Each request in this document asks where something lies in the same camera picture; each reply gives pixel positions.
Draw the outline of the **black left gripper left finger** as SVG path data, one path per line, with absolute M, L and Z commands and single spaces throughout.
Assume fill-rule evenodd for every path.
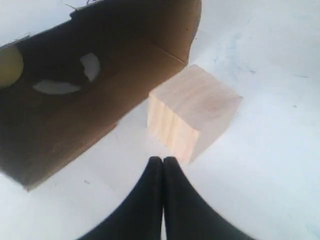
M 124 201 L 81 240 L 160 240 L 163 217 L 163 161 L 149 158 Z

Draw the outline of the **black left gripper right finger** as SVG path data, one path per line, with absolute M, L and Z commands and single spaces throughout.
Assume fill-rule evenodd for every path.
M 198 194 L 173 156 L 163 160 L 163 207 L 168 240 L 251 240 Z

